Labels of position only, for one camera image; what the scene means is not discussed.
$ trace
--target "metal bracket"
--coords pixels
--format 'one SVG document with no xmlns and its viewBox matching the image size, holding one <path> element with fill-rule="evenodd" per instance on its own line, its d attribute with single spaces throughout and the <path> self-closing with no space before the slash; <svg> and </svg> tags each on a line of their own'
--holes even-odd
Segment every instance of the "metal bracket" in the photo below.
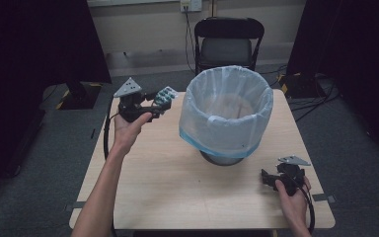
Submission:
<svg viewBox="0 0 379 237">
<path fill-rule="evenodd" d="M 122 84 L 122 86 L 114 93 L 114 97 L 123 97 L 141 91 L 142 88 L 130 77 Z"/>
<path fill-rule="evenodd" d="M 295 155 L 278 158 L 278 161 L 290 165 L 310 166 L 310 163 Z"/>
<path fill-rule="evenodd" d="M 326 200 L 328 203 L 335 203 L 337 199 L 335 196 L 326 196 L 325 194 L 312 195 L 314 201 Z"/>
<path fill-rule="evenodd" d="M 64 210 L 65 211 L 68 211 L 68 212 L 72 212 L 73 209 L 80 209 L 80 208 L 83 208 L 85 205 L 85 201 L 75 201 L 73 202 L 73 204 L 66 204 L 64 206 Z"/>
</svg>

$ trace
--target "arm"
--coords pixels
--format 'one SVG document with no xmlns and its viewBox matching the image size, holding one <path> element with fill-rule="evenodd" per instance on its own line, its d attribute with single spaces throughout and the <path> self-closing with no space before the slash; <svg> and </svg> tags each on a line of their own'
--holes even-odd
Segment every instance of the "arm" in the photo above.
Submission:
<svg viewBox="0 0 379 237">
<path fill-rule="evenodd" d="M 303 190 L 311 189 L 309 180 L 304 177 Z M 282 213 L 290 226 L 291 232 L 295 237 L 310 237 L 309 230 L 306 225 L 306 211 L 307 201 L 298 190 L 294 196 L 290 197 L 285 190 L 285 186 L 280 180 L 275 181 L 276 188 L 279 193 L 279 200 L 281 201 Z"/>
<path fill-rule="evenodd" d="M 133 123 L 114 118 L 114 144 L 91 194 L 76 221 L 72 236 L 109 236 L 113 222 L 116 187 L 124 156 L 152 115 L 146 113 Z"/>
</svg>

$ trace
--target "black chair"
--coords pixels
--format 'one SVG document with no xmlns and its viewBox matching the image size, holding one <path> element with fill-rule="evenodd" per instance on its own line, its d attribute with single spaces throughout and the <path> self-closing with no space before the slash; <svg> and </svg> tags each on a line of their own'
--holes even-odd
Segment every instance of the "black chair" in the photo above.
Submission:
<svg viewBox="0 0 379 237">
<path fill-rule="evenodd" d="M 239 65 L 255 71 L 264 26 L 252 18 L 212 17 L 195 25 L 195 73 Z M 198 39 L 203 39 L 199 49 Z M 256 40 L 252 50 L 251 40 Z"/>
</svg>

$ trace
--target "person's left hand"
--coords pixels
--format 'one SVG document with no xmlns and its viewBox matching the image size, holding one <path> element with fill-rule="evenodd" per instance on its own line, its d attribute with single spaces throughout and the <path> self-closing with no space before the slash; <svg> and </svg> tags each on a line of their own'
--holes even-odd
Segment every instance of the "person's left hand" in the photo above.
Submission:
<svg viewBox="0 0 379 237">
<path fill-rule="evenodd" d="M 152 114 L 145 113 L 134 122 L 128 122 L 121 115 L 116 115 L 114 117 L 115 136 L 113 147 L 122 148 L 127 154 L 140 133 L 141 126 L 150 118 L 152 118 Z"/>
</svg>

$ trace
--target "wooden table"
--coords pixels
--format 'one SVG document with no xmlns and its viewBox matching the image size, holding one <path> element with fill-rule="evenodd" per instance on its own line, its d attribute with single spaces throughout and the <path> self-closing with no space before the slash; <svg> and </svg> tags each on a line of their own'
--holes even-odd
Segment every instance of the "wooden table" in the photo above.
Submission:
<svg viewBox="0 0 379 237">
<path fill-rule="evenodd" d="M 276 174 L 278 157 L 295 154 L 310 162 L 296 123 L 281 91 L 260 147 L 239 164 L 221 167 L 202 158 L 179 136 L 184 93 L 172 108 L 143 126 L 126 156 L 114 208 L 115 229 L 278 229 L 287 228 L 277 192 L 263 185 L 260 170 Z M 118 101 L 114 100 L 112 115 Z M 114 123 L 110 130 L 110 147 Z M 103 133 L 85 176 L 78 201 L 89 196 L 104 165 Z M 312 166 L 304 167 L 311 195 L 323 190 Z M 331 228 L 327 201 L 315 201 L 316 228 Z M 73 227 L 80 209 L 74 209 Z"/>
</svg>

